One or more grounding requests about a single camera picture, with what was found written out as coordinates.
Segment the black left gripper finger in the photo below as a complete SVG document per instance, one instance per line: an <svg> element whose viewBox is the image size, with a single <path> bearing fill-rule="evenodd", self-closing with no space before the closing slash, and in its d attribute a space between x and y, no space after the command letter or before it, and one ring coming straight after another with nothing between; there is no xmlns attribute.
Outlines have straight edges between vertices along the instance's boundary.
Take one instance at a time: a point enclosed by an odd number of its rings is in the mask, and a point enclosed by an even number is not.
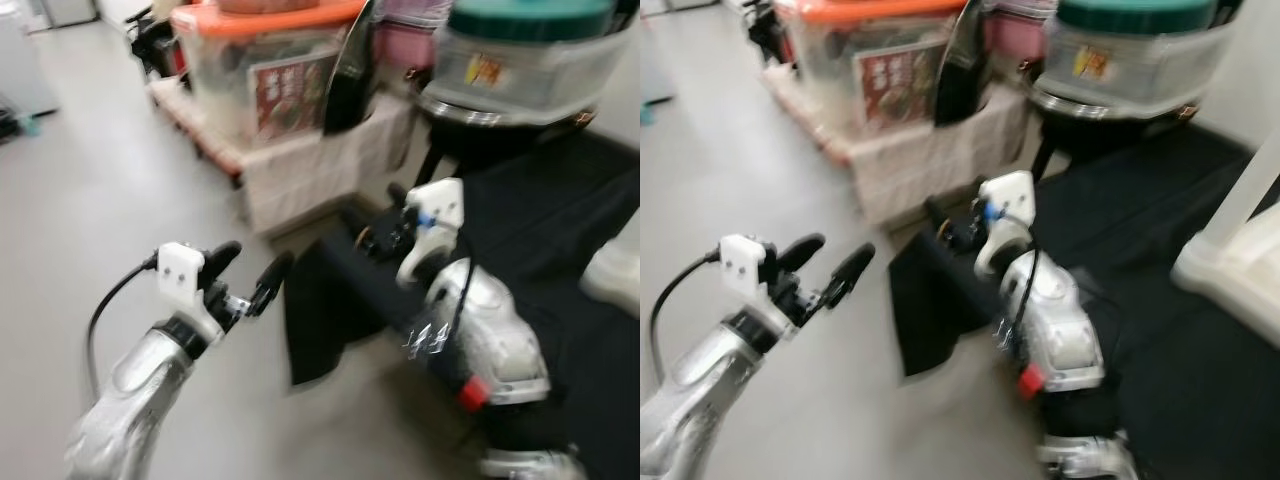
<svg viewBox="0 0 1280 480"><path fill-rule="evenodd" d="M777 256L777 273L795 274L804 268L826 244L822 233L804 236L783 248Z"/></svg>
<svg viewBox="0 0 1280 480"><path fill-rule="evenodd" d="M876 246L864 243L850 253L831 274L822 292L822 307L835 308L856 285L876 256Z"/></svg>
<svg viewBox="0 0 1280 480"><path fill-rule="evenodd" d="M241 255L242 243L228 241L210 250L204 256L204 265L200 269L201 283L214 283Z"/></svg>
<svg viewBox="0 0 1280 480"><path fill-rule="evenodd" d="M284 252L275 256L270 265L262 271L262 275L257 279L255 291L248 300L250 317L259 317L268 310L269 305L279 294L293 265L294 255L292 252Z"/></svg>

